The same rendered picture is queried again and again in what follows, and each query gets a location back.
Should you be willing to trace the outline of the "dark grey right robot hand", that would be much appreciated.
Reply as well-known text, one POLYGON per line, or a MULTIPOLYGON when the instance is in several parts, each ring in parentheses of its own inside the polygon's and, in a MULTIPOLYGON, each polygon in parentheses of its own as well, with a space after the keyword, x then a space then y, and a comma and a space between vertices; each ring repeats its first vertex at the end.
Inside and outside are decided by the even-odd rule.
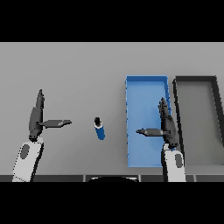
POLYGON ((168 144, 169 149, 174 149, 179 145, 177 140, 177 131, 172 116, 169 113, 165 98, 162 98, 158 104, 159 116, 161 120, 160 129, 137 129, 136 133, 145 137, 162 137, 168 144))

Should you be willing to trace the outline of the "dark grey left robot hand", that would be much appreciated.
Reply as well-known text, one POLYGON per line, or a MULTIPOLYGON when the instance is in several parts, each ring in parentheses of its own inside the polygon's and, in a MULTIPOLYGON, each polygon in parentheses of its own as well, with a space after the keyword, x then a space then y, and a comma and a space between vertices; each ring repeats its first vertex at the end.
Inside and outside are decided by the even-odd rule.
POLYGON ((35 106, 31 110, 29 121, 29 140, 37 142, 38 137, 42 134, 43 128, 62 128, 72 123, 71 120, 44 120, 45 96, 43 90, 38 91, 35 106))

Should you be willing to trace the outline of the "blue bin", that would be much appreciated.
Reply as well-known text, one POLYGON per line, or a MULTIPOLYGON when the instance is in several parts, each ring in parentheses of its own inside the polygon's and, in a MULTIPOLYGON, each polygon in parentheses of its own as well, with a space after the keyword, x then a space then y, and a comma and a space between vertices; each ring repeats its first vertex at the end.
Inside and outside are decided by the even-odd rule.
POLYGON ((126 134, 129 168, 161 167, 161 136, 138 134, 140 129, 161 129, 158 104, 165 98, 172 113, 168 77, 166 75, 127 75, 126 134))

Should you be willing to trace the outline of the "dark grey bin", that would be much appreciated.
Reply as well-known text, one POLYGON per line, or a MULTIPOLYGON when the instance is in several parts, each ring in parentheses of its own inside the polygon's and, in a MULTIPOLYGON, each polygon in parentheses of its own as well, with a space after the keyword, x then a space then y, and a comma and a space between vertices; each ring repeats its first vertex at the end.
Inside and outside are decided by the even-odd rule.
POLYGON ((172 82, 180 149, 188 166, 224 165, 224 113, 216 76, 172 82))

